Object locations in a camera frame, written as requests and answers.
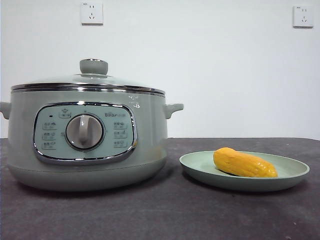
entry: yellow corn cob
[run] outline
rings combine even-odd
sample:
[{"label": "yellow corn cob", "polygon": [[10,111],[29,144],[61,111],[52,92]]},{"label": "yellow corn cob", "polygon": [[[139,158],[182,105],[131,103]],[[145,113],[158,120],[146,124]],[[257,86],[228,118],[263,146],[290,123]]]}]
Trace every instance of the yellow corn cob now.
[{"label": "yellow corn cob", "polygon": [[259,178],[278,176],[272,163],[229,147],[216,150],[213,154],[213,162],[219,170],[237,176]]}]

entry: pot handle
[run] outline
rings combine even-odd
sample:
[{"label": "pot handle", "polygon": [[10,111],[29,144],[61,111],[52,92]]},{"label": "pot handle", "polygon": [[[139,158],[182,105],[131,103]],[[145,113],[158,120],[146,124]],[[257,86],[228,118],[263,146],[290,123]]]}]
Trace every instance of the pot handle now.
[{"label": "pot handle", "polygon": [[9,119],[11,112],[11,103],[10,102],[0,102],[0,112],[3,114],[5,119]]},{"label": "pot handle", "polygon": [[182,103],[176,104],[167,104],[164,106],[164,115],[165,119],[170,119],[171,115],[176,112],[184,109],[184,105]]}]

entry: dark gray tabletop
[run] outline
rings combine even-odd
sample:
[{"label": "dark gray tabletop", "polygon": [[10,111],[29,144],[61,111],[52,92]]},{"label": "dark gray tabletop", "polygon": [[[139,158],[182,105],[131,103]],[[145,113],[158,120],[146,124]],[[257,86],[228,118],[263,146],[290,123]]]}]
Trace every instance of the dark gray tabletop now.
[{"label": "dark gray tabletop", "polygon": [[[165,167],[139,184],[51,192],[18,183],[1,140],[1,240],[319,240],[320,141],[303,138],[170,138]],[[179,157],[231,147],[297,159],[310,172],[276,192],[198,182]]]}]

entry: pot body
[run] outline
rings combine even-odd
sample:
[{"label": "pot body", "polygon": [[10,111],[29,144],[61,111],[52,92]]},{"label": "pot body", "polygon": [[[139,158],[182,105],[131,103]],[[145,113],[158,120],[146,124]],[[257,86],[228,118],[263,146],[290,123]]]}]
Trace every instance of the pot body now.
[{"label": "pot body", "polygon": [[[48,104],[103,103],[127,106],[135,120],[136,142],[121,160],[93,164],[55,164],[35,151],[37,114]],[[8,132],[8,167],[21,183],[54,191],[89,191],[120,187],[147,179],[167,156],[168,115],[165,97],[151,93],[103,91],[12,91]],[[57,141],[68,144],[58,133]]]}]

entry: lid rim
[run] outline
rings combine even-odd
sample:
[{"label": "lid rim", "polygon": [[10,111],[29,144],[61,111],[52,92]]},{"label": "lid rim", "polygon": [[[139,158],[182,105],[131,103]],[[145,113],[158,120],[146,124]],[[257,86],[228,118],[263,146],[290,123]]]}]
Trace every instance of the lid rim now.
[{"label": "lid rim", "polygon": [[165,95],[166,92],[160,89],[135,86],[135,85],[121,85],[121,84],[103,84],[103,83],[87,83],[87,82],[78,82],[78,83],[69,83],[69,82],[52,82],[52,83],[26,83],[14,85],[11,87],[12,91],[23,90],[23,89],[57,89],[57,88],[86,88],[86,89],[114,89],[114,90],[134,90],[141,92],[150,92]]}]

